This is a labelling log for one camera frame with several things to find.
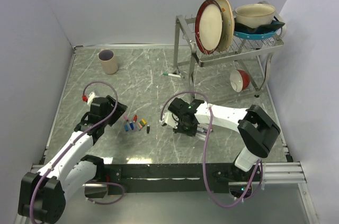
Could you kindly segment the yellow cap marker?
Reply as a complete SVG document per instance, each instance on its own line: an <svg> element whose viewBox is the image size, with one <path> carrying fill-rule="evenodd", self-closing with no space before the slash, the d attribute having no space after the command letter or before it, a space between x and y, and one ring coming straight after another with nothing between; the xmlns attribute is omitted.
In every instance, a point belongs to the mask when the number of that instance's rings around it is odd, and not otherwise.
<svg viewBox="0 0 339 224"><path fill-rule="evenodd" d="M202 140L202 141L205 141L206 140L206 137L207 137L207 134L206 133L196 133L195 134L195 137L199 140Z"/></svg>

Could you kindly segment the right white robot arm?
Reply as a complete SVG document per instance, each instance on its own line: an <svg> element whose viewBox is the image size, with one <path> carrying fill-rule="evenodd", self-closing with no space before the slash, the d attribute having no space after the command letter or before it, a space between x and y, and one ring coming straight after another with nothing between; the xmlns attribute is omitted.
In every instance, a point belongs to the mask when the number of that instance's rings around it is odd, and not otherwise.
<svg viewBox="0 0 339 224"><path fill-rule="evenodd" d="M168 111L161 115L160 122L163 126L172 127L175 133L190 137L197 134L200 125L209 123L238 132L245 144L231 169L238 181L250 175L252 166L259 159L268 157L281 132L280 127L258 105L232 108L197 99L187 103L177 97L170 103Z"/></svg>

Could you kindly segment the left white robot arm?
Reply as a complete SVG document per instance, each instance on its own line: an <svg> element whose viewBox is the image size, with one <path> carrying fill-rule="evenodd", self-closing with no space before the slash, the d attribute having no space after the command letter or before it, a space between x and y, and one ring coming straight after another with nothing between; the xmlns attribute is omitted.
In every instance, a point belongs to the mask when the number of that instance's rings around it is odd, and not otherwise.
<svg viewBox="0 0 339 224"><path fill-rule="evenodd" d="M113 97L91 97L90 106L75 126L70 139L36 173L28 172L21 180L18 214L39 223L56 223L66 202L86 182L108 182L104 160L88 155L106 126L112 126L127 106Z"/></svg>

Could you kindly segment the green cap marker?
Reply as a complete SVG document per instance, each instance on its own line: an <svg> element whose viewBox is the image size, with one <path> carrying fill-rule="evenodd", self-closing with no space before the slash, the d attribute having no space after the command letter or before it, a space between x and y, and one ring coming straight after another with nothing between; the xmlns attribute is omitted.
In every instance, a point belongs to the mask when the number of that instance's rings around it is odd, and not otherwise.
<svg viewBox="0 0 339 224"><path fill-rule="evenodd" d="M173 78L181 78L180 75L177 74L171 74L171 73L163 73L164 76L168 76L168 77L173 77Z"/></svg>

